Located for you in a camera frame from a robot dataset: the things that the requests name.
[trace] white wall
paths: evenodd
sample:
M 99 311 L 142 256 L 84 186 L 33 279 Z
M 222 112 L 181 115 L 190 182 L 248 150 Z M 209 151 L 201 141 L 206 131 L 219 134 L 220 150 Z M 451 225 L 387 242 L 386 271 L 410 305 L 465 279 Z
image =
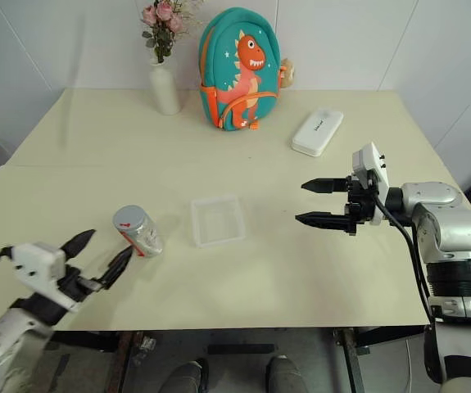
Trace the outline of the white wall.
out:
M 66 86 L 147 87 L 146 5 L 0 0 L 0 142 L 18 146 Z M 456 180 L 471 184 L 471 0 L 206 0 L 198 16 L 231 6 L 275 27 L 296 63 L 294 88 L 398 91 Z M 184 88 L 197 86 L 199 36 L 172 56 Z

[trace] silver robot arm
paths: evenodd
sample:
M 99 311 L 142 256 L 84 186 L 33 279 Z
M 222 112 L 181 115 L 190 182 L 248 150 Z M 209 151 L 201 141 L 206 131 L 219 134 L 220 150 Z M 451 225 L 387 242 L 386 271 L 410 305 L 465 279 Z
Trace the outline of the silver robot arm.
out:
M 34 291 L 18 299 L 0 318 L 0 393 L 24 392 L 55 326 L 79 310 L 95 291 L 109 289 L 122 274 L 133 247 L 122 250 L 100 278 L 87 279 L 66 263 L 88 244 L 94 230 L 80 233 L 61 248 L 44 243 L 6 248 L 17 278 Z
M 347 178 L 319 178 L 302 185 L 312 192 L 347 192 L 345 214 L 311 212 L 296 219 L 351 235 L 357 224 L 379 224 L 383 216 L 401 231 L 412 227 L 413 243 L 405 235 L 430 320 L 424 331 L 427 373 L 442 384 L 441 393 L 471 391 L 471 209 L 459 191 L 444 183 L 389 187 L 384 156 L 373 143 L 354 153 L 352 161 L 354 173 Z

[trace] person's foot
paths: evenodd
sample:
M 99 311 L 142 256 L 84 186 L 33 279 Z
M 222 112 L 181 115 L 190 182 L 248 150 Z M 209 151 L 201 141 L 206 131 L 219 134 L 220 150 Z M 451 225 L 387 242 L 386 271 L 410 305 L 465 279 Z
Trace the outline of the person's foot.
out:
M 267 393 L 308 393 L 297 366 L 286 356 L 272 358 L 266 368 Z
M 186 363 L 170 374 L 159 393 L 207 393 L 208 374 L 206 359 Z

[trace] dinosaur print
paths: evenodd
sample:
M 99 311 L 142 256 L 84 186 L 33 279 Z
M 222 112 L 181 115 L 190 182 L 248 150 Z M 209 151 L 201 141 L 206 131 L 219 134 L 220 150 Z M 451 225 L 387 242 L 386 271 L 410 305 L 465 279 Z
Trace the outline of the dinosaur print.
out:
M 266 62 L 265 53 L 257 45 L 256 40 L 251 35 L 244 34 L 242 30 L 238 39 L 235 40 L 235 47 L 237 48 L 235 56 L 238 61 L 235 61 L 234 64 L 241 72 L 235 75 L 233 86 L 229 85 L 227 91 L 217 88 L 217 99 L 224 104 L 229 104 L 247 94 L 257 93 L 261 79 L 254 71 L 262 69 Z M 235 127 L 245 127 L 248 125 L 248 121 L 255 120 L 257 100 L 258 98 L 253 98 L 242 101 L 233 107 L 232 121 Z M 246 109 L 248 109 L 248 119 L 242 117 Z

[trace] pink rose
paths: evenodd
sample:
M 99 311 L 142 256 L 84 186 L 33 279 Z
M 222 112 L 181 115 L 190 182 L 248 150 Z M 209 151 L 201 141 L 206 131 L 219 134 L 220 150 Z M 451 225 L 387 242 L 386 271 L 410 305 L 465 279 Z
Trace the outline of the pink rose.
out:
M 173 14 L 170 21 L 166 22 L 168 27 L 174 33 L 178 33 L 183 28 L 183 18 L 178 15 Z
M 149 6 L 143 10 L 143 22 L 148 26 L 153 26 L 156 23 L 155 7 Z
M 159 5 L 156 6 L 156 14 L 161 20 L 170 20 L 173 8 L 171 8 L 171 4 L 168 2 L 159 2 Z

